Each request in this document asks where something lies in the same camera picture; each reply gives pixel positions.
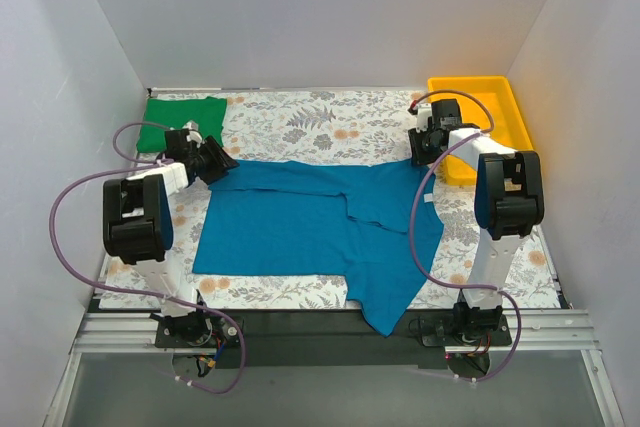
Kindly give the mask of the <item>yellow plastic tray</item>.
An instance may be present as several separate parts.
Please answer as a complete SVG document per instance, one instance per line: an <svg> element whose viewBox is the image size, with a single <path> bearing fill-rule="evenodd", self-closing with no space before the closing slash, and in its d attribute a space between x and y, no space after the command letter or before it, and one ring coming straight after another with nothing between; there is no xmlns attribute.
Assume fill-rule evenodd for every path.
<svg viewBox="0 0 640 427"><path fill-rule="evenodd" d="M483 103L494 120L490 133L493 140L515 150L534 150L524 120L516 103L508 79L504 76L431 77L428 91L457 90L472 95ZM429 102L455 97L464 123L482 129L490 126L487 115L473 101L455 94L430 97ZM463 161L450 155L442 163L444 182L453 186L475 186L475 171Z"/></svg>

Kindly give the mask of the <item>blue t shirt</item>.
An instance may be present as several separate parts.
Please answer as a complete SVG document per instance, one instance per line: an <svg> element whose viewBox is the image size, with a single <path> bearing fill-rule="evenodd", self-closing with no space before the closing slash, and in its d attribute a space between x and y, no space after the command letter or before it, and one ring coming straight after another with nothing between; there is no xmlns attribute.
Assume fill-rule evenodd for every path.
<svg viewBox="0 0 640 427"><path fill-rule="evenodd" d="M434 181L408 160L319 166L242 161L214 182L193 271L201 275L339 275L383 336L426 281L444 225Z"/></svg>

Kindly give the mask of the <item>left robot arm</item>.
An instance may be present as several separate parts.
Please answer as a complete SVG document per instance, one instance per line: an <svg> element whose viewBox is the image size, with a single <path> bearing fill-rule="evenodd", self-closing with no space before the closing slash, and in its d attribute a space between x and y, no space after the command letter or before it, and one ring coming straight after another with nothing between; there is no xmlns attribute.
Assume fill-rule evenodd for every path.
<svg viewBox="0 0 640 427"><path fill-rule="evenodd" d="M161 331L200 347L214 327L197 289L184 272L170 266L174 243L169 197L200 179L210 185L237 168L212 136L187 122L164 133L166 149L156 165L138 175L103 184L103 243L106 252L131 266L159 294Z"/></svg>

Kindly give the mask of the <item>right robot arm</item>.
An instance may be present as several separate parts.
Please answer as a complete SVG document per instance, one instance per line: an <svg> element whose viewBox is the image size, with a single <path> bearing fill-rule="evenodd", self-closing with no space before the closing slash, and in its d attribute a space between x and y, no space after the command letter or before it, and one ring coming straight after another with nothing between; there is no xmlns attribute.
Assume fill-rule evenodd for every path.
<svg viewBox="0 0 640 427"><path fill-rule="evenodd" d="M433 329L438 336L471 345L489 341L504 327L502 304L511 298L504 283L517 249L544 217L540 158L532 150L515 150L493 140L493 125L480 128L464 122L458 104L462 92L444 89L434 94L436 101L421 96L408 109L416 118L408 132L411 161L427 167L428 177L448 156L475 170L479 244L449 319Z"/></svg>

